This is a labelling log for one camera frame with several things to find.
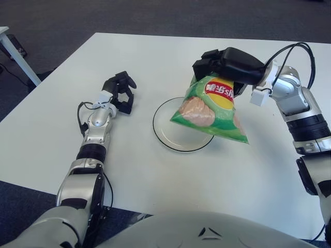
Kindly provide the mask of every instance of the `food image on bag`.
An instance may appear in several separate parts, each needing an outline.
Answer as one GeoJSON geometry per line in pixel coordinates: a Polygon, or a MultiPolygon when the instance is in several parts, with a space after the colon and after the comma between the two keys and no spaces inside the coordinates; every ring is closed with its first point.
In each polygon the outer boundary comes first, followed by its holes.
{"type": "Polygon", "coordinates": [[[202,132],[248,143],[235,114],[233,82],[206,76],[193,77],[184,101],[171,121],[202,132]]]}

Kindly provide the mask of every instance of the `table leg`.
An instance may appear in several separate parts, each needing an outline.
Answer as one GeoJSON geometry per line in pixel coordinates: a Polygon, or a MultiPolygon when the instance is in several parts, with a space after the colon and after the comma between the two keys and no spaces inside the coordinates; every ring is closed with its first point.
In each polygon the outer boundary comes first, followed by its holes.
{"type": "Polygon", "coordinates": [[[38,86],[41,83],[39,77],[34,73],[31,67],[27,64],[21,54],[17,51],[14,45],[10,42],[5,34],[0,34],[0,42],[10,55],[15,59],[17,64],[22,68],[25,74],[31,79],[31,81],[38,86]]]}

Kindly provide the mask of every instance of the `white table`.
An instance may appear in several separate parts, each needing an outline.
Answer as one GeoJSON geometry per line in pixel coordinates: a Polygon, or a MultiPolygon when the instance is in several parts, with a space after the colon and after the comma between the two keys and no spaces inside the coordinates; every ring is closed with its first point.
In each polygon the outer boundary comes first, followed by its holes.
{"type": "Polygon", "coordinates": [[[31,79],[31,81],[36,86],[38,86],[41,83],[39,77],[34,73],[31,67],[27,64],[21,54],[17,51],[17,49],[8,39],[7,35],[5,34],[5,31],[7,31],[8,29],[8,27],[0,27],[0,43],[5,47],[8,53],[10,53],[10,55],[25,72],[25,74],[31,79]]]}
{"type": "MultiPolygon", "coordinates": [[[[185,93],[203,52],[231,46],[266,61],[289,43],[96,33],[0,123],[0,180],[56,194],[82,141],[77,105],[96,100],[105,80],[127,70],[138,86],[134,106],[130,116],[116,117],[105,161],[116,208],[224,212],[312,238],[323,225],[319,200],[302,185],[299,155],[272,100],[250,104],[249,88],[235,99],[250,145],[215,138],[183,154],[162,146],[152,129],[156,108],[185,93]]],[[[312,92],[330,123],[331,45],[310,45],[317,67],[312,92]]],[[[308,55],[294,49],[288,64],[305,85],[308,55]]]]}

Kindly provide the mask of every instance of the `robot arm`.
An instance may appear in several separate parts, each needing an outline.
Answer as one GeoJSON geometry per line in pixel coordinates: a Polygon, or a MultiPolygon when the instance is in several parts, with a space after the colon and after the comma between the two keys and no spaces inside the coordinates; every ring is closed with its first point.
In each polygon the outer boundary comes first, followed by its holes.
{"type": "Polygon", "coordinates": [[[331,244],[331,132],[314,96],[301,86],[297,71],[289,66],[278,67],[275,61],[267,64],[243,51],[227,48],[204,53],[193,69],[197,79],[213,71],[234,81],[235,96],[252,85],[251,103],[256,105],[261,106],[269,98],[276,101],[293,136],[295,150],[303,155],[296,162],[305,189],[320,198],[325,238],[331,244]]]}
{"type": "Polygon", "coordinates": [[[106,175],[103,163],[110,142],[110,129],[117,109],[130,114],[136,88],[127,72],[121,72],[104,83],[99,99],[87,123],[78,119],[84,140],[71,164],[56,198],[56,207],[45,212],[28,229],[3,247],[90,248],[100,223],[109,207],[103,205],[106,175]],[[118,94],[126,93],[127,102],[119,102],[118,94]]]}

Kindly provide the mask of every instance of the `plate rim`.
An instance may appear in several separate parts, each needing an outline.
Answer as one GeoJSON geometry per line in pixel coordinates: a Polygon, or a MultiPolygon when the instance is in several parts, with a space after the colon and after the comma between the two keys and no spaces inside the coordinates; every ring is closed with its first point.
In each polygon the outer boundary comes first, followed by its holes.
{"type": "Polygon", "coordinates": [[[163,104],[161,104],[161,105],[156,109],[156,111],[154,112],[153,121],[152,121],[152,126],[153,126],[153,131],[154,131],[154,133],[155,133],[155,136],[156,136],[156,138],[158,138],[158,140],[159,140],[162,144],[164,144],[166,147],[168,147],[168,148],[170,148],[171,150],[174,150],[174,151],[179,151],[179,152],[193,152],[193,151],[200,150],[200,149],[204,148],[206,145],[208,145],[208,144],[213,140],[213,138],[214,138],[215,136],[213,135],[212,138],[208,141],[208,143],[206,143],[204,146],[202,146],[202,147],[200,147],[200,148],[197,148],[197,149],[194,149],[194,150],[183,151],[183,150],[178,150],[178,149],[172,148],[172,147],[168,146],[167,144],[165,144],[165,143],[159,138],[159,136],[157,135],[157,133],[156,133],[156,131],[155,131],[155,127],[154,127],[154,119],[155,119],[155,115],[156,115],[156,113],[157,113],[157,112],[159,111],[159,109],[160,109],[163,105],[165,105],[167,102],[172,101],[172,100],[177,99],[177,98],[185,98],[185,97],[174,97],[174,98],[171,98],[171,99],[165,101],[163,104]]]}

